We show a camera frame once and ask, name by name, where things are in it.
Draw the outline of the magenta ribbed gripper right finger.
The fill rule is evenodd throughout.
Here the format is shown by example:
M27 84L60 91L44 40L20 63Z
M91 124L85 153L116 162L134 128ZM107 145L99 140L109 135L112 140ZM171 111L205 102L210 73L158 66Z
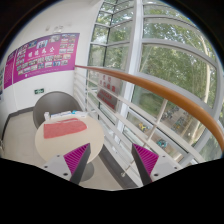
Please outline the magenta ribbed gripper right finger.
M157 155L137 144L131 150L143 185L148 185L182 169L167 155Z

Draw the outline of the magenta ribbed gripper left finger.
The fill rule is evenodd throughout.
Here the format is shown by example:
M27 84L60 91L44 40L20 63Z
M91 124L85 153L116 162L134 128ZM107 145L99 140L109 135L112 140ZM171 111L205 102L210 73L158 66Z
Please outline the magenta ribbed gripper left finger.
M91 147L87 143L65 155L54 156L42 166L42 169L74 184L79 184L90 153Z

